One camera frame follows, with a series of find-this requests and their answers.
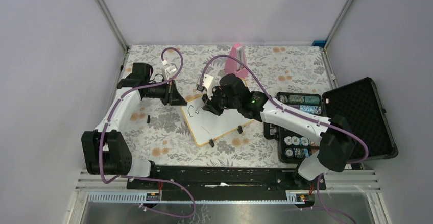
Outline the yellow framed whiteboard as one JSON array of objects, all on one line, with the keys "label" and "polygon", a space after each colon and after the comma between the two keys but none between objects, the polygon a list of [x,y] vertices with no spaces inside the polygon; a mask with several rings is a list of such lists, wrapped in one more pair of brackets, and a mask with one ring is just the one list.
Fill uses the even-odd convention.
[{"label": "yellow framed whiteboard", "polygon": [[253,120],[244,118],[236,110],[226,110],[222,115],[217,116],[202,109],[204,103],[201,98],[195,98],[181,107],[187,127],[197,146],[204,146],[211,140],[215,141],[223,135],[236,131],[239,126],[243,127]]}]

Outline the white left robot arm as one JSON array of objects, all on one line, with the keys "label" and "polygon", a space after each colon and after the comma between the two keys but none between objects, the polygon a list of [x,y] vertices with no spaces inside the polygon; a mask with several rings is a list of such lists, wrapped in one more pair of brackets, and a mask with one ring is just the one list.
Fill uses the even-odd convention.
[{"label": "white left robot arm", "polygon": [[151,170],[151,162],[133,157],[123,137],[127,121],[143,98],[161,100],[166,106],[185,106],[175,81],[156,86],[151,80],[153,67],[134,63],[132,72],[117,84],[115,100],[104,119],[93,131],[81,137],[86,169],[89,174],[127,175],[139,177],[147,189],[158,184],[158,174]]}]

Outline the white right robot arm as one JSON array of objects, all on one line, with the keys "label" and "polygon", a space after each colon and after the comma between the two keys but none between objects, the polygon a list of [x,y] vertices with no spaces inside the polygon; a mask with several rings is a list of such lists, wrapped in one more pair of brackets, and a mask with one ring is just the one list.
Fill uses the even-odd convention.
[{"label": "white right robot arm", "polygon": [[302,112],[263,92],[250,91],[234,74],[223,76],[219,82],[205,74],[197,80],[197,89],[206,91],[205,111],[220,116],[225,110],[236,110],[247,119],[277,125],[318,145],[319,149],[302,160],[293,175],[299,189],[306,189],[322,173],[343,172],[349,163],[354,142],[343,133],[349,126],[341,116],[331,119]]}]

